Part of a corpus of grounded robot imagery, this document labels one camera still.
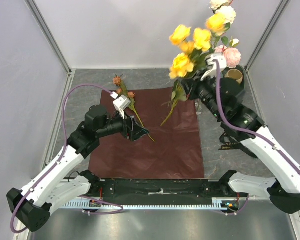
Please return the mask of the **yellow rose stem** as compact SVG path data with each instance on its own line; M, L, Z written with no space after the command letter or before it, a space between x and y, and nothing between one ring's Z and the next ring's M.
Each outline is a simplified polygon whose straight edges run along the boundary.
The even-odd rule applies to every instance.
M169 78L174 83L168 103L170 111L162 121L163 124L172 116L179 102L188 100L182 87L182 79L192 78L200 80L196 89L198 93L197 100L204 103L215 117L218 116L214 77L207 77L204 81L201 81L201 77L207 68L205 58L210 54L217 53L214 49L217 47L219 40L223 40L225 44L229 40L227 37L223 37L223 35L215 36L207 28L206 22L205 28L197 27L195 29L181 24L169 37L170 42L177 46L181 52L173 59L169 69Z

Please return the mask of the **flower bouquet red paper wrap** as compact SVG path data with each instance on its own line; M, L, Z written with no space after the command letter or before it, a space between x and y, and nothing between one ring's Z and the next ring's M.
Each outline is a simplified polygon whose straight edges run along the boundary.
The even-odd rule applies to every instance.
M88 169L96 176L126 179L201 179L204 159L193 100L177 104L170 118L172 88L134 90L137 113L149 130L131 142L121 134L100 139Z

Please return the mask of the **pink rose stem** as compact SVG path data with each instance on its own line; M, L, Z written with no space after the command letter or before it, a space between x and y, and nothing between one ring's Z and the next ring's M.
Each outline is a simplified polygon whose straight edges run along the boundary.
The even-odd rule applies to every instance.
M222 53L222 55L225 57L227 67L230 69L234 69L240 64L241 53L236 48L239 43L240 41L235 38L230 41L229 47L221 45L214 49L215 53Z

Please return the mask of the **orange brown flower stem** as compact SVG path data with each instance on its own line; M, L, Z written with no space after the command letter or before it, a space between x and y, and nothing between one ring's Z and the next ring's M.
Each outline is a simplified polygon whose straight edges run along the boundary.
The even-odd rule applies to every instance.
M128 91L126 84L124 83L123 79L122 79L123 75L115 75L115 77L113 78L113 83L118 87L118 89L116 90L116 93L121 96L124 95L125 97L127 97L130 100L130 104L128 106L128 108L134 112L135 116L137 117L139 123L141 124L142 127L145 127L137 110L135 107L135 93L132 91Z

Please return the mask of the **black ribbon gold lettering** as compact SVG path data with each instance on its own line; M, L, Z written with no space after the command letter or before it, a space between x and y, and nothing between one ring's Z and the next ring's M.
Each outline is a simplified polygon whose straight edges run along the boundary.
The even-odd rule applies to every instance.
M230 137L226 132L224 132L219 141L222 145L219 147L219 151L226 151L226 150L240 150L250 156L251 158L257 159L258 157L250 151L247 147L243 146L240 142L235 140L234 138Z

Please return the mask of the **white rose stem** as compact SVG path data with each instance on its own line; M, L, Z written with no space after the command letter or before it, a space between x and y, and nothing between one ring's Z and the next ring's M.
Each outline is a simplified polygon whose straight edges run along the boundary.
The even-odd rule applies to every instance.
M232 0L210 0L213 15L206 21L207 28L217 37L228 31L234 23L237 13L231 6Z

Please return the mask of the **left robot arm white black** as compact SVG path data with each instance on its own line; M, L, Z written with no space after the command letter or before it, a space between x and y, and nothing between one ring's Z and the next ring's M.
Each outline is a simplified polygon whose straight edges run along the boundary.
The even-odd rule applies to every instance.
M101 138L121 134L134 142L148 133L134 116L125 111L115 111L113 117L109 117L105 106L91 106L84 121L66 140L66 145L52 162L27 185L21 189L12 188L6 194L12 213L12 232L18 233L14 228L15 219L21 221L25 229L36 232L62 205L81 195L94 197L99 193L100 179L88 170L80 173L73 183L61 187L58 184L70 170L99 147Z

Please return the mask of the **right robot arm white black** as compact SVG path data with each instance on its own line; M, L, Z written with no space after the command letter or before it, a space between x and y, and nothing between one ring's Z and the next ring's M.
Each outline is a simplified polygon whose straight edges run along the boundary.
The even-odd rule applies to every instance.
M244 193L269 199L287 214L300 211L300 164L274 138L264 121L243 105L244 88L231 78L199 77L180 81L190 100L201 101L213 114L231 139L246 153L261 160L273 177L257 177L228 170L219 180L219 191L225 197Z

